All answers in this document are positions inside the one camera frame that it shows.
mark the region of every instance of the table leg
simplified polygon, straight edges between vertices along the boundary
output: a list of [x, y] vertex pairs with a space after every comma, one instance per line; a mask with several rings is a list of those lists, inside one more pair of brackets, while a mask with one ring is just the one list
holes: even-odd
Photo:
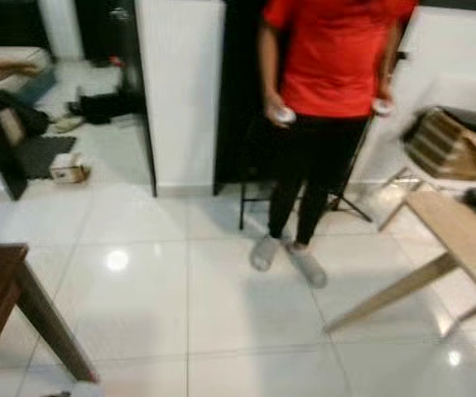
[[476, 316], [476, 306], [468, 310], [456, 319], [451, 328], [445, 333], [445, 337], [451, 337], [458, 330], [459, 325]]
[[86, 360], [72, 332], [26, 263], [22, 264], [18, 279], [22, 288], [21, 297], [17, 302], [19, 309], [76, 380], [98, 381], [96, 372]]
[[431, 281], [452, 271], [456, 266], [451, 255], [446, 252], [385, 290], [375, 294], [372, 298], [366, 300], [355, 309], [334, 320], [326, 327], [325, 331], [332, 332], [359, 318], [366, 317], [370, 313], [396, 302], [411, 292], [425, 287]]

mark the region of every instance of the black chair leg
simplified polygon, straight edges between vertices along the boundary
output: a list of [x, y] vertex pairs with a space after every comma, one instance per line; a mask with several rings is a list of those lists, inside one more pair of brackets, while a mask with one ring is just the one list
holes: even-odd
[[247, 181], [241, 183], [241, 197], [239, 199], [239, 230], [243, 230], [243, 218], [245, 213], [245, 198], [247, 197]]

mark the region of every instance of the floor mat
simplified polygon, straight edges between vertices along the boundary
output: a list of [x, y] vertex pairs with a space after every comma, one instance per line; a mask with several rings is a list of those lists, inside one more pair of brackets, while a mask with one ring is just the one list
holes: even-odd
[[28, 179], [51, 179], [50, 164], [60, 153], [69, 153], [73, 136], [35, 136], [16, 148], [16, 155]]

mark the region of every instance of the tripod leg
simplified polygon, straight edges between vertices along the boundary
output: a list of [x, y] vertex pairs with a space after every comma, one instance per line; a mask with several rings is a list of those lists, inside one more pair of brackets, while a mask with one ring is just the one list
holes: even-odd
[[344, 201], [347, 205], [349, 205], [351, 207], [351, 209], [353, 209], [356, 213], [358, 213], [359, 215], [361, 215], [361, 217], [367, 221], [367, 222], [370, 222], [372, 223], [373, 220], [366, 214], [364, 213], [361, 208], [359, 208], [357, 205], [355, 205], [354, 203], [352, 203], [350, 200], [348, 200], [347, 198], [345, 198], [342, 194], [339, 194], [335, 199], [334, 201], [332, 202], [332, 204], [329, 206], [329, 208], [334, 209], [334, 205], [336, 205], [337, 207], [339, 206], [340, 204], [340, 201]]
[[330, 204], [328, 204], [328, 209], [330, 211], [339, 211], [340, 197], [335, 197]]

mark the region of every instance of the black bag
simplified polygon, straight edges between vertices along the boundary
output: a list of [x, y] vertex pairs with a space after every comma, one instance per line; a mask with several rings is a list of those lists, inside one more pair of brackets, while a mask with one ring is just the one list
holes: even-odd
[[0, 110], [4, 108], [13, 109], [18, 115], [26, 136], [39, 136], [48, 129], [50, 117], [46, 113], [34, 109], [12, 93], [0, 90]]

